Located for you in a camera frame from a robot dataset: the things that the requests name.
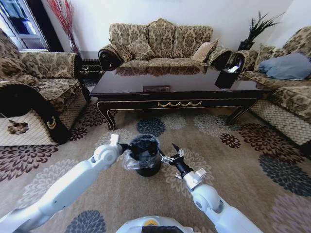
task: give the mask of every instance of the floral rug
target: floral rug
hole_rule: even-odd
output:
[[[138,133],[151,133],[168,156],[175,153],[172,143],[182,148],[190,167],[207,171],[205,183],[265,233],[310,233],[310,157],[250,113],[227,126],[232,111],[118,111],[117,129],[109,132],[93,101],[63,145],[0,147],[0,216],[37,201],[68,170],[108,143],[112,133],[124,143]],[[142,177],[125,170],[121,156],[76,202],[33,232],[114,233],[126,221],[159,215],[196,232],[216,233],[176,172],[162,164],[156,175]]]

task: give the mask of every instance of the trash can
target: trash can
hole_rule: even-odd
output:
[[[139,134],[128,145],[123,167],[141,176],[153,176],[161,168],[160,142],[151,134]]]

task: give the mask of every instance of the plastic bag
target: plastic bag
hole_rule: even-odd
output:
[[[150,134],[139,134],[131,141],[132,150],[126,150],[122,165],[127,170],[154,168],[161,163],[160,142]]]

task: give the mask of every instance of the vase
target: vase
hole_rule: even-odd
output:
[[[238,48],[239,50],[250,50],[251,47],[253,46],[254,42],[245,42],[245,41],[241,41],[240,46]]]
[[[70,43],[70,48],[72,52],[79,52],[79,49],[76,45],[76,42],[74,41],[73,35],[70,33],[68,35],[69,43]]]

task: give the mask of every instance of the blue pillow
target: blue pillow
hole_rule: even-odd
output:
[[[268,77],[281,80],[302,80],[311,73],[311,62],[301,53],[291,53],[259,64]]]

